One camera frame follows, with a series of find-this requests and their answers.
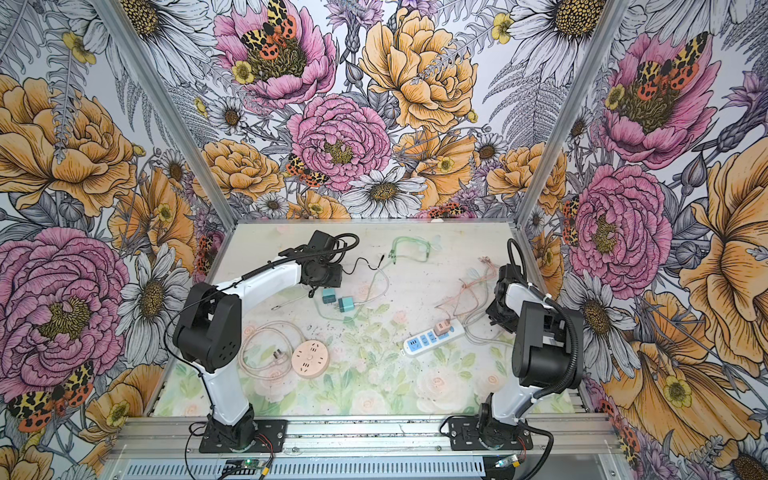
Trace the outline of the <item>pink charger plug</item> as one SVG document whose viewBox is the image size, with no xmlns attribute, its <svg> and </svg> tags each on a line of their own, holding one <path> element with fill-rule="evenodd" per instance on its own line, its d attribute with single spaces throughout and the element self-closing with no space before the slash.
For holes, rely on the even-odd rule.
<svg viewBox="0 0 768 480">
<path fill-rule="evenodd" d="M 435 335 L 438 337 L 447 334 L 450 330 L 451 322 L 449 320 L 440 321 L 433 328 Z"/>
</svg>

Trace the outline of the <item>white blue power strip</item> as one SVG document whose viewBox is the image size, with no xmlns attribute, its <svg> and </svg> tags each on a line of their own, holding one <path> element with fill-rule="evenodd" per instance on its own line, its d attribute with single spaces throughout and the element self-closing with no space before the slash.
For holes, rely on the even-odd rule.
<svg viewBox="0 0 768 480">
<path fill-rule="evenodd" d="M 436 336 L 433 328 L 424 330 L 408 337 L 402 343 L 403 352 L 408 356 L 417 356 L 434 350 L 450 341 L 456 340 L 465 334 L 465 328 L 458 321 L 450 321 L 451 330 L 440 337 Z"/>
</svg>

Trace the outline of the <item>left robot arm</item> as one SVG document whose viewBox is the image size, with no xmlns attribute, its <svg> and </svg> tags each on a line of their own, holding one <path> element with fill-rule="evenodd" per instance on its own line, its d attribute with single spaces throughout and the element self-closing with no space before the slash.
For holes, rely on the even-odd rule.
<svg viewBox="0 0 768 480">
<path fill-rule="evenodd" d="M 236 360 L 243 346 L 243 315 L 272 296 L 297 285 L 341 286 L 344 255 L 360 243 L 354 233 L 315 231 L 310 240 L 288 248 L 264 265 L 218 284 L 194 284 L 179 312 L 172 343 L 180 360 L 201 376 L 211 413 L 204 436 L 212 447 L 244 451 L 257 439 L 252 404 L 246 398 Z"/>
</svg>

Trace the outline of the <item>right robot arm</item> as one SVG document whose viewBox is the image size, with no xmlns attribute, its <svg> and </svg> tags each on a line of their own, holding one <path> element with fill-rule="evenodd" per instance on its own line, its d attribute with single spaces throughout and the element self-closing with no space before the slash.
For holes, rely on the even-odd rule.
<svg viewBox="0 0 768 480">
<path fill-rule="evenodd" d="M 526 413 L 538 401 L 578 387 L 584 373 L 584 315 L 529 281 L 513 239 L 507 241 L 507 255 L 486 308 L 491 324 L 515 335 L 511 375 L 479 411 L 479 438 L 490 449 L 521 443 Z"/>
</svg>

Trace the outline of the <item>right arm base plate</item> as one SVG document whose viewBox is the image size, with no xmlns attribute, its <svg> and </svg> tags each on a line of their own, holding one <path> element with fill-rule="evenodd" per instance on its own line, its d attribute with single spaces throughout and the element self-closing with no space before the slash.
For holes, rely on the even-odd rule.
<svg viewBox="0 0 768 480">
<path fill-rule="evenodd" d="M 495 420 L 482 424 L 478 416 L 449 416 L 439 433 L 449 439 L 453 451 L 522 451 L 533 447 L 531 436 L 522 428 Z"/>
</svg>

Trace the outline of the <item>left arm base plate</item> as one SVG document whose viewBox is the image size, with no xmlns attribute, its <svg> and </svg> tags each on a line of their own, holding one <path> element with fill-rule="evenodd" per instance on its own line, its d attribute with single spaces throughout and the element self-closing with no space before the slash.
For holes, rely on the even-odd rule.
<svg viewBox="0 0 768 480">
<path fill-rule="evenodd" d="M 203 454 L 280 453 L 287 437 L 288 421 L 257 419 L 229 426 L 209 420 L 199 446 Z"/>
</svg>

